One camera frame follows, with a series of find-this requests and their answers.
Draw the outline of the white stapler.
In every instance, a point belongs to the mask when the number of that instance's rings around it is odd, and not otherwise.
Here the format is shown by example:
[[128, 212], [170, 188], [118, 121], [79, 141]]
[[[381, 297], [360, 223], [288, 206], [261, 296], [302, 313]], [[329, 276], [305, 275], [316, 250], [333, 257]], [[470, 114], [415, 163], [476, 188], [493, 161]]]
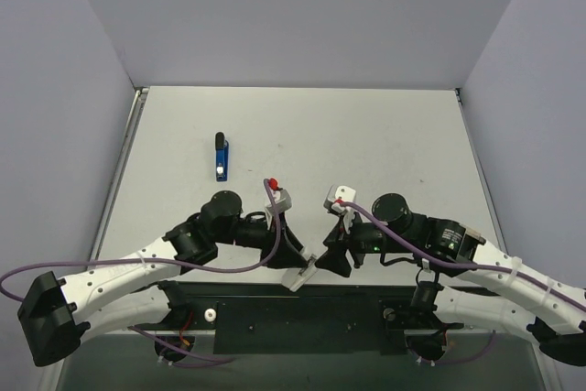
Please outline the white stapler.
[[291, 292], [297, 292], [318, 272], [316, 261], [317, 257], [311, 255], [305, 267], [288, 269], [281, 278], [280, 284]]

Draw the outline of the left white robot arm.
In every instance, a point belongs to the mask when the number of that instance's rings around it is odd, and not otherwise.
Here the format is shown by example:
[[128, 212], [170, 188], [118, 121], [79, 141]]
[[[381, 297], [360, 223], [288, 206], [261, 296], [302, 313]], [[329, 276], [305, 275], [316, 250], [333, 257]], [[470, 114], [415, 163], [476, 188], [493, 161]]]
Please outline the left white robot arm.
[[259, 266], [304, 269], [309, 253], [290, 231], [286, 211], [292, 200], [270, 190], [260, 212], [243, 214], [240, 196], [222, 190], [199, 212], [130, 255], [84, 264], [81, 273], [37, 276], [22, 298], [17, 318], [33, 363], [54, 364], [91, 338], [143, 323], [183, 325], [188, 305], [172, 284], [191, 270], [212, 272], [220, 244], [257, 249]]

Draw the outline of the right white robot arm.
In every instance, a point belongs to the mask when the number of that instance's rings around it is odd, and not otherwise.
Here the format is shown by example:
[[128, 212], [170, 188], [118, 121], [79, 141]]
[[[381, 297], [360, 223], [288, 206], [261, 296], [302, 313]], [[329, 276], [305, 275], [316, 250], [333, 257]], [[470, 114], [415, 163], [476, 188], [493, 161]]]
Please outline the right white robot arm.
[[419, 282], [409, 315], [420, 326], [435, 320], [507, 332], [535, 344], [563, 364], [585, 365], [585, 290], [564, 284], [508, 255], [472, 228], [453, 220], [415, 213], [406, 199], [387, 193], [370, 210], [354, 190], [336, 187], [324, 201], [338, 219], [325, 239], [318, 268], [348, 277], [366, 255], [402, 253], [423, 271], [473, 283], [481, 297], [440, 284]]

